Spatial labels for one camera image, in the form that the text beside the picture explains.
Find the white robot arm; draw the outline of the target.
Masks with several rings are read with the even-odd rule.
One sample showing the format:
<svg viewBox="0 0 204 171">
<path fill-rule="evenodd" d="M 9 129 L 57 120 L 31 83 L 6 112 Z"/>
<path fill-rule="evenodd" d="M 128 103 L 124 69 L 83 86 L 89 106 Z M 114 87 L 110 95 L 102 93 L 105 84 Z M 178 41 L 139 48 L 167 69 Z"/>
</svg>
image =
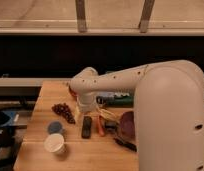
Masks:
<svg viewBox="0 0 204 171">
<path fill-rule="evenodd" d="M 139 171 L 204 171 L 204 73 L 176 60 L 99 76 L 86 68 L 70 82 L 81 111 L 95 93 L 133 92 Z"/>
</svg>

